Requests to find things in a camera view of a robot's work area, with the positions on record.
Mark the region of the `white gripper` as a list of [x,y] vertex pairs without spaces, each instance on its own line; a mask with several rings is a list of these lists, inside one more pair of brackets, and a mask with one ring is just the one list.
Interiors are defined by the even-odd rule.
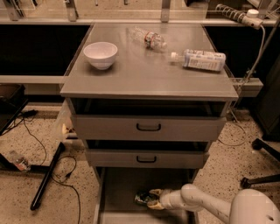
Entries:
[[181,198],[180,190],[172,189],[151,189],[150,194],[159,196],[158,200],[149,201],[147,207],[153,210],[172,210],[181,209],[184,205],[184,201]]

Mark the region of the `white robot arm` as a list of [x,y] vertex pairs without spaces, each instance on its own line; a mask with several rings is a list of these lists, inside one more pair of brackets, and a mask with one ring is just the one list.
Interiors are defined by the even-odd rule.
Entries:
[[179,190],[152,189],[155,199],[147,207],[155,210],[186,210],[198,212],[206,209],[225,224],[280,224],[280,211],[264,193],[254,189],[239,191],[231,202],[217,199],[202,192],[193,184]]

